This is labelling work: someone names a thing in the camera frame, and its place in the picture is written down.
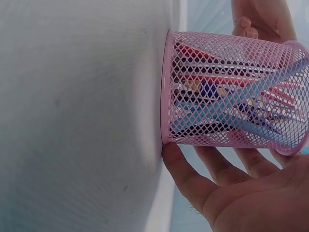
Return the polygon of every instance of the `human hand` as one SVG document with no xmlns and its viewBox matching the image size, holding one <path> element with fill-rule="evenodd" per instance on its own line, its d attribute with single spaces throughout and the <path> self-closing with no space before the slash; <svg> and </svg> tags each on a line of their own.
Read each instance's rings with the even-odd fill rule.
<svg viewBox="0 0 309 232">
<path fill-rule="evenodd" d="M 233 35 L 283 43 L 296 40 L 285 0 L 231 0 Z"/>
<path fill-rule="evenodd" d="M 309 156 L 271 151 L 280 170 L 256 149 L 235 149 L 248 174 L 215 147 L 195 147 L 213 180 L 199 175 L 176 144 L 163 160 L 178 189 L 214 232 L 308 232 Z"/>
</svg>

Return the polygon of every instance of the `blue pen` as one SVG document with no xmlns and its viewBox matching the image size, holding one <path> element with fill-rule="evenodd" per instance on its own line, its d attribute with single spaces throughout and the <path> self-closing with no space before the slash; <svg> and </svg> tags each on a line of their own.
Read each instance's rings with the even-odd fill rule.
<svg viewBox="0 0 309 232">
<path fill-rule="evenodd" d="M 246 94 L 248 93 L 250 96 L 259 95 L 260 92 L 265 91 L 270 86 L 274 86 L 277 82 L 284 81 L 285 79 L 289 78 L 286 76 L 287 73 L 295 74 L 299 72 L 299 70 L 303 68 L 301 64 L 303 64 L 304 61 L 307 61 L 307 59 L 303 58 L 292 64 L 292 66 L 285 67 L 279 72 L 272 73 L 271 75 L 261 79 L 259 83 L 253 83 L 249 87 L 245 87 L 241 90 L 229 93 L 225 98 L 219 98 L 217 102 L 208 104 L 207 107 L 204 108 L 203 112 L 200 107 L 195 109 L 194 107 L 185 106 L 186 103 L 181 102 L 182 107 L 188 108 L 191 112 L 193 110 L 195 113 L 193 116 L 188 115 L 188 117 L 185 117 L 180 122 L 177 121 L 176 124 L 191 126 L 190 123 L 200 123 L 205 118 L 213 118 L 223 124 L 228 124 L 233 128 L 239 128 L 274 142 L 282 143 L 283 138 L 274 131 L 269 131 L 264 127 L 252 124 L 246 120 L 237 118 L 235 116 L 230 116 L 229 114 L 224 113 L 224 110 L 226 108 L 233 107 L 235 104 L 238 104 L 240 100 L 246 98 Z"/>
</svg>

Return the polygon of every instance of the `pink mesh pen holder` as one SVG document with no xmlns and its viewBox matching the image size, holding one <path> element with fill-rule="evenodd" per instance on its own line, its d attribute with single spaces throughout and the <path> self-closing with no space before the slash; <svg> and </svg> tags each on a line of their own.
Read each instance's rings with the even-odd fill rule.
<svg viewBox="0 0 309 232">
<path fill-rule="evenodd" d="M 309 53 L 296 41 L 169 32 L 163 144 L 298 152 L 309 134 Z"/>
</svg>

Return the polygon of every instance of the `finger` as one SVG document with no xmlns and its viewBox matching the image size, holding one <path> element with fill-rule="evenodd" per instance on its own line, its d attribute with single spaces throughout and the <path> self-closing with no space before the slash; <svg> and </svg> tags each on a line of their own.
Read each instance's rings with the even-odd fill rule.
<svg viewBox="0 0 309 232">
<path fill-rule="evenodd" d="M 275 160 L 278 161 L 282 168 L 290 166 L 302 157 L 300 154 L 295 154 L 293 156 L 283 156 L 274 149 L 270 149 L 270 153 L 275 158 Z"/>
<path fill-rule="evenodd" d="M 237 21 L 232 34 L 253 39 L 258 38 L 258 31 L 255 28 L 251 27 L 251 20 L 247 17 L 241 17 Z"/>
<path fill-rule="evenodd" d="M 234 150 L 248 174 L 254 178 L 268 176 L 279 171 L 279 168 L 262 156 L 257 149 L 234 148 Z"/>
<path fill-rule="evenodd" d="M 213 180 L 219 186 L 236 184 L 251 179 L 249 175 L 225 159 L 215 147 L 195 146 L 194 148 L 209 170 Z"/>
<path fill-rule="evenodd" d="M 179 191 L 200 213 L 208 197 L 218 186 L 209 179 L 201 176 L 187 162 L 176 144 L 163 147 L 163 161 L 172 175 Z"/>
<path fill-rule="evenodd" d="M 296 40 L 296 33 L 289 7 L 285 0 L 267 2 L 253 0 L 261 18 L 274 30 L 278 31 L 282 42 Z"/>
</svg>

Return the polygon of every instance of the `white surface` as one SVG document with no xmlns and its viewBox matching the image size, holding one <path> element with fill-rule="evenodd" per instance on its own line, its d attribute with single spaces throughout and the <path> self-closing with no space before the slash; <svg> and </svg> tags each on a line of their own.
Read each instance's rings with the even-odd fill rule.
<svg viewBox="0 0 309 232">
<path fill-rule="evenodd" d="M 0 1 L 0 231 L 144 230 L 169 4 Z"/>
<path fill-rule="evenodd" d="M 169 232 L 174 190 L 174 180 L 165 165 L 163 165 L 157 193 L 144 230 L 145 232 Z"/>
</svg>

